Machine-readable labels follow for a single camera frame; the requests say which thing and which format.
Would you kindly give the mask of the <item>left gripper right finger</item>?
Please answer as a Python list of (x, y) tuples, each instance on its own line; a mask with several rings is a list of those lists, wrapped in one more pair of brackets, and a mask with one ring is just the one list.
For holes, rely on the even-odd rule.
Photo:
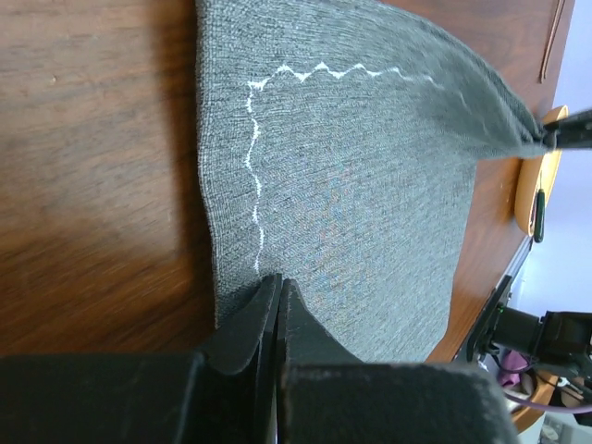
[(500, 386), (474, 364), (363, 363), (317, 322), (292, 279), (278, 321), (280, 443), (519, 440)]

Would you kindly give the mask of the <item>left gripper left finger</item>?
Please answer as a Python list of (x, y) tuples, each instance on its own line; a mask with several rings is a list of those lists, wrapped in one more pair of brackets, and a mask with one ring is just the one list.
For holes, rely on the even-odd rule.
[(5, 443), (270, 443), (281, 276), (197, 348), (1, 360)]

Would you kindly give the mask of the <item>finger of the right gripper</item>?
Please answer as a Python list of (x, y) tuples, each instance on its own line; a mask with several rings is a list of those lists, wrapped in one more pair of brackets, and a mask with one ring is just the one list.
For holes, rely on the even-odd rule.
[(569, 114), (556, 107), (543, 117), (542, 143), (548, 150), (591, 149), (591, 110)]

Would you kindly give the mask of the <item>grey cloth napkin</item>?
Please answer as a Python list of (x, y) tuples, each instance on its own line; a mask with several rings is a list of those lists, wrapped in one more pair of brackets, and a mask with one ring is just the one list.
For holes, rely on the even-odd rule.
[(199, 177), (216, 323), (267, 276), (367, 362), (444, 337), (477, 163), (554, 147), (479, 55), (377, 1), (205, 1)]

